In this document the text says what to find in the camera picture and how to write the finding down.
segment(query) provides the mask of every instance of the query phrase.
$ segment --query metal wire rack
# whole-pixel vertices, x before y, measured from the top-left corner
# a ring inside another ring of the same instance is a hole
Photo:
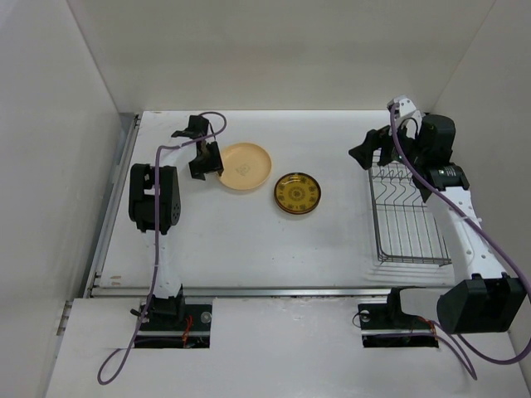
[[[368,171],[378,260],[450,264],[446,243],[413,184],[411,172],[396,162],[379,167],[379,156],[375,152]]]

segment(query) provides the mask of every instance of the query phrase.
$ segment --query metal edge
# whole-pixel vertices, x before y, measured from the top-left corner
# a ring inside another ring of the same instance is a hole
[[[148,288],[100,288],[94,287],[92,297],[145,297]],[[270,297],[345,297],[345,296],[386,296],[389,288],[291,288],[291,289],[244,289],[244,288],[184,288],[183,293],[188,298],[218,297],[218,298],[270,298]]]
[[[96,233],[98,236],[95,252],[90,264],[90,271],[87,273],[85,291],[82,294],[84,299],[92,295],[96,274],[101,272],[104,266],[107,250],[109,249],[110,238],[114,229],[114,222],[118,214],[119,202],[124,190],[127,171],[129,170],[129,163],[133,156],[134,144],[139,132],[141,116],[136,114],[129,126],[127,139],[125,141],[124,150],[121,154],[119,163],[110,172],[110,179],[113,187],[110,193],[109,204],[105,208],[105,217],[100,230]]]

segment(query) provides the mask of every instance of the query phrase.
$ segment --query white floor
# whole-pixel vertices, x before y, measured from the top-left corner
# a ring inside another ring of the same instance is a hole
[[[192,112],[146,112],[131,160],[154,163],[158,145],[187,126]],[[192,180],[195,148],[170,153],[177,165],[181,220],[163,239],[186,287],[373,287],[451,284],[451,267],[380,265],[376,260],[368,175],[347,151],[369,129],[388,124],[387,111],[232,111],[220,147],[257,143],[273,160],[269,180],[248,193],[230,191],[215,175]],[[212,117],[214,127],[220,121]],[[273,200],[273,186],[288,172],[306,172],[322,188],[317,209],[290,216]],[[143,288],[153,250],[128,216],[125,183],[105,267],[103,288]]]
[[[216,300],[210,349],[134,349],[119,377],[99,386],[100,364],[127,345],[135,320],[129,309],[138,303],[74,302],[47,398],[529,396],[518,364],[472,357],[473,381],[446,347],[364,349],[351,323],[354,298]],[[506,333],[470,340],[494,357],[514,355]]]

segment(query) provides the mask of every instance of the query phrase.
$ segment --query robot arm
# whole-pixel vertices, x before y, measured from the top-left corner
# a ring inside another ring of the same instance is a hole
[[[387,107],[395,113],[398,139],[409,162],[479,225],[466,176],[459,166],[450,162],[454,122],[440,115],[423,116],[405,96],[393,99]],[[411,134],[412,126],[417,129],[414,134]],[[380,149],[380,166],[402,161],[389,126],[369,131],[365,141],[348,153],[362,168],[369,169],[376,149]],[[506,274],[489,246],[459,214],[415,178],[413,182],[445,239],[454,267],[455,287],[447,291],[394,289],[387,300],[390,307],[399,313],[436,319],[447,332],[506,331],[524,301],[524,287],[519,279]]]

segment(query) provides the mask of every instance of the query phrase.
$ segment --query round plate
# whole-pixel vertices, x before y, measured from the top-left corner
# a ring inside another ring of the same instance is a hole
[[[292,172],[275,184],[275,201],[291,214],[310,213],[321,199],[321,187],[315,179],[303,172]]]
[[[267,151],[254,143],[235,143],[222,150],[223,185],[245,191],[253,189],[269,177],[271,158]]]

